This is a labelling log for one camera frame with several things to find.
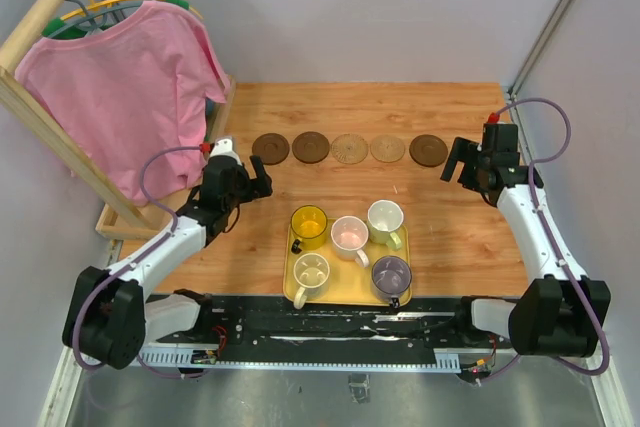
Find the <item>dark brown coaster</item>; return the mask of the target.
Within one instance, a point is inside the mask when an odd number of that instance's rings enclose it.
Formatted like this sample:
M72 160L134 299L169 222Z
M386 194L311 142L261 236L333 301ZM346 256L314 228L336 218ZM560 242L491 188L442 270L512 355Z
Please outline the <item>dark brown coaster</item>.
M417 164L424 167L437 167L446 161L448 148L441 138L423 134L412 140L409 153Z
M289 142L278 133L265 133L252 145L252 154L258 156L264 165L277 165L283 162L289 152Z

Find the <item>woven rattan coaster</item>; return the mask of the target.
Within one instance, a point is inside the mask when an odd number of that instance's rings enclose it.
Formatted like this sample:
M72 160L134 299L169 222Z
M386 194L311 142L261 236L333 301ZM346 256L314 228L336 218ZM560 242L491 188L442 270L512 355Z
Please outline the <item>woven rattan coaster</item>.
M401 160L405 153L403 141L393 135L379 135L370 143L371 155L378 161L394 163Z
M342 164L360 163L367 157L368 152L368 143L358 134L342 134L336 137L331 144L333 157Z

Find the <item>pale green mug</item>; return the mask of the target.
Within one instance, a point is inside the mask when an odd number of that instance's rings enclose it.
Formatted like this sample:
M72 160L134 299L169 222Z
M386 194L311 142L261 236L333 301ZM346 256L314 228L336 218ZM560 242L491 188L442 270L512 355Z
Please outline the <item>pale green mug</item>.
M397 203L386 199L378 200L367 212L369 240L385 245L392 251L399 251L403 246L399 236L403 223L404 212Z

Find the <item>purple mug black rim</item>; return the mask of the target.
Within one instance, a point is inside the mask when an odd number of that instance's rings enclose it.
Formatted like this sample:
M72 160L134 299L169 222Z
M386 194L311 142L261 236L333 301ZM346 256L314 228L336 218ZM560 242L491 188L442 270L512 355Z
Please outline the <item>purple mug black rim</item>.
M371 268L374 293L390 307L398 309L401 297L409 290L412 271L400 257L387 255L379 258Z

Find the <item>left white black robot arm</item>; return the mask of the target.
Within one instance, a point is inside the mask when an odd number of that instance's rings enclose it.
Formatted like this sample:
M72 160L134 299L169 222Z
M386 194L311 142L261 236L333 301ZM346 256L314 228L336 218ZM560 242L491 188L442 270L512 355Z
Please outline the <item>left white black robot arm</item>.
M147 299L186 259L232 230L241 205L272 195L263 162L257 156L250 162L252 172L230 154L211 156L201 185L155 237L108 268L89 266L78 275L62 341L81 368L123 369L147 341L176 331L195 343L212 335L214 318L197 300L182 294Z

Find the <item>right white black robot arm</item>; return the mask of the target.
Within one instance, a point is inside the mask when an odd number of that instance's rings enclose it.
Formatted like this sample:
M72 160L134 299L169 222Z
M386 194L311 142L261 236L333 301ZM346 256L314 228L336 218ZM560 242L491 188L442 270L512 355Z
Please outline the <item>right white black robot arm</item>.
M605 282L592 280L570 253L549 210L536 168L520 164L514 142L505 149L456 138L442 180L463 167L459 183L480 193L507 221L529 286L515 301L467 296L453 322L455 339L474 347L489 333L520 355L589 357L598 347L611 302Z

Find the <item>yellow mug black rim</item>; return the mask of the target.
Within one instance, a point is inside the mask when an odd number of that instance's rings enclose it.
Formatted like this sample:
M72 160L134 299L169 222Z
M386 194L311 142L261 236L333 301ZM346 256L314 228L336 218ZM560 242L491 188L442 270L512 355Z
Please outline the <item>yellow mug black rim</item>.
M317 250L326 242L328 218L318 206L301 206L292 214L290 228L293 235L290 251L293 254Z

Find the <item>cream mug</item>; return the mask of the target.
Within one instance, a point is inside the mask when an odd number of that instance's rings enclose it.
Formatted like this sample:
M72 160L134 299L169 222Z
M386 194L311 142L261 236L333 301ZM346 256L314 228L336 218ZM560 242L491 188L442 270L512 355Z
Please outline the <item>cream mug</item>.
M318 253L302 255L293 268L297 287L294 308L301 309L307 302L322 296L329 286L330 274L331 268L324 256Z

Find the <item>pink white mug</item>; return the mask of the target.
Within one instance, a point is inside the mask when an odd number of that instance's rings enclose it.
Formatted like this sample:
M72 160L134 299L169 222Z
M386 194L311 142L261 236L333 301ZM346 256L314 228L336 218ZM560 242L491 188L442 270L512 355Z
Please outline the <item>pink white mug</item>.
M367 225L355 216L336 219L331 227L331 242L335 254L342 260L355 261L360 267L370 265L364 248L369 239Z

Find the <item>wooden clothes rack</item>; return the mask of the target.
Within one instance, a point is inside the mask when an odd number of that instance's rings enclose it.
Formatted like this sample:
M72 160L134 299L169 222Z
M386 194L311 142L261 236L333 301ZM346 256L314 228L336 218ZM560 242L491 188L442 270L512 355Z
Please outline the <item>wooden clothes rack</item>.
M64 0L36 0L1 46L1 103L105 201L96 225L96 231L100 235L113 240L148 240L162 228L160 224L164 214L160 213L161 210L148 205L141 211L125 199L95 163L14 78L17 65L39 39L41 31L63 2ZM211 140L224 134L236 92L236 82L232 76L229 76L229 82L226 103L218 107L213 120L208 122Z

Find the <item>yellow plastic tray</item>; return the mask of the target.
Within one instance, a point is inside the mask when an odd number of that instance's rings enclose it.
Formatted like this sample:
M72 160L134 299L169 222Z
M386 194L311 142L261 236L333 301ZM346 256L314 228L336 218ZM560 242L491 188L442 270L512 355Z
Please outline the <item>yellow plastic tray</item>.
M293 235L289 226L283 278L283 292L285 297L293 302L297 291L293 275L295 262L304 254L318 253L324 256L329 262L331 268L329 286L322 296L311 300L306 304L322 303L354 306L389 306L386 302L379 299L373 291L371 268L379 258L387 255L400 257L408 264L410 263L408 231L406 227L402 226L399 229L399 236L403 241L403 246L399 251L392 251L387 246L376 244L368 239L364 251L369 258L370 265L367 268L362 268L355 261L342 260L335 254L330 236L331 227L335 220L335 218L328 218L327 238L324 245L317 250L303 251L301 254L293 254L290 251ZM408 303L411 299L411 295L412 291L410 286L409 290L401 297L400 306Z

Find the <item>pink t-shirt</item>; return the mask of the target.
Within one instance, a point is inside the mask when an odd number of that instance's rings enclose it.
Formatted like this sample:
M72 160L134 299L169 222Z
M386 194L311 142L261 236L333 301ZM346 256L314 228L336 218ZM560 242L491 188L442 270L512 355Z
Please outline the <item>pink t-shirt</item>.
M40 39L15 78L138 206L197 183L205 102L230 87L204 24L158 1L98 34Z

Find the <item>grey clothes hanger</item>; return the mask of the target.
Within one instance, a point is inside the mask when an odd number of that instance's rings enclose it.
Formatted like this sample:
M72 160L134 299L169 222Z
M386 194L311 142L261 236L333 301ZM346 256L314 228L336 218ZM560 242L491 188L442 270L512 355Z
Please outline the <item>grey clothes hanger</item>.
M81 0L65 0L75 4L80 9L79 18L74 22L67 22L61 17L50 20L42 31L42 36L56 40L73 40L99 33L115 26L124 20L124 11L137 9L141 2L130 4L108 4L107 6L89 8Z

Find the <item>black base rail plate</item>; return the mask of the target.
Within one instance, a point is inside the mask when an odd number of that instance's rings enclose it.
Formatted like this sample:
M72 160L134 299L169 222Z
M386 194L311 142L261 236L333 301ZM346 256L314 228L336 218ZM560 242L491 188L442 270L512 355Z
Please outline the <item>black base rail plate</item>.
M417 297L405 306L307 304L294 308L283 296L206 295L191 329L160 342L198 348L224 339L225 361L383 364L427 363L438 349L468 355L506 348L500 334L462 321L459 297Z

